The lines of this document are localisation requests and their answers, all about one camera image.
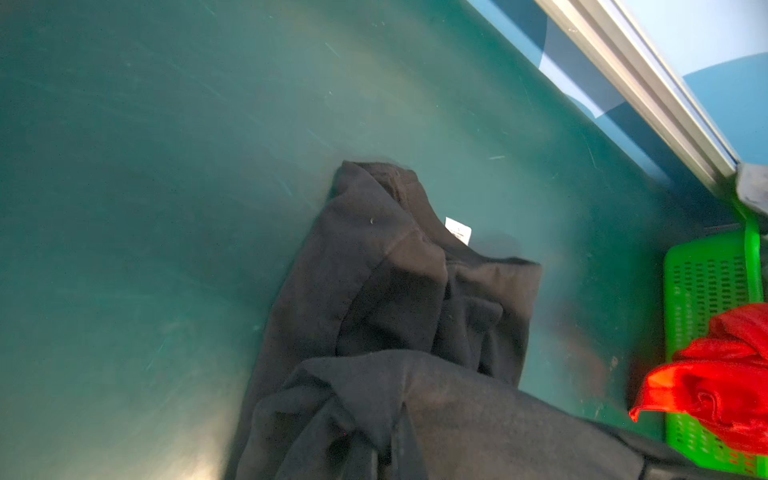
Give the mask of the black t shirt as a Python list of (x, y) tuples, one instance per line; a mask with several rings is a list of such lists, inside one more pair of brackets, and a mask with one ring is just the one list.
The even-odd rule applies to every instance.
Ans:
[(229, 479), (391, 479), (406, 407), (428, 479), (716, 479), (672, 448), (519, 387), (542, 269), (452, 235), (417, 175), (344, 162), (272, 307)]

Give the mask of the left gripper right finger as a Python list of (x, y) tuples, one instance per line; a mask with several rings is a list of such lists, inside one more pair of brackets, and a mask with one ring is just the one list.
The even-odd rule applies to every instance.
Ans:
[(391, 435), (391, 479), (427, 480), (425, 464), (410, 414), (402, 407)]

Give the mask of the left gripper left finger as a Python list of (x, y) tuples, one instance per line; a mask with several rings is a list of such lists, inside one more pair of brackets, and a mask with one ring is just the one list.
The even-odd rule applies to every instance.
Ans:
[(378, 451), (364, 435), (356, 433), (350, 440), (341, 479), (377, 480), (378, 470)]

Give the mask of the red t shirt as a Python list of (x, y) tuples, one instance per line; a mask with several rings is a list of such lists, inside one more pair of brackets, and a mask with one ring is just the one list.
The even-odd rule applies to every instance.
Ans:
[(726, 446), (767, 454), (767, 305), (713, 317), (708, 334), (645, 376), (629, 416), (687, 414)]

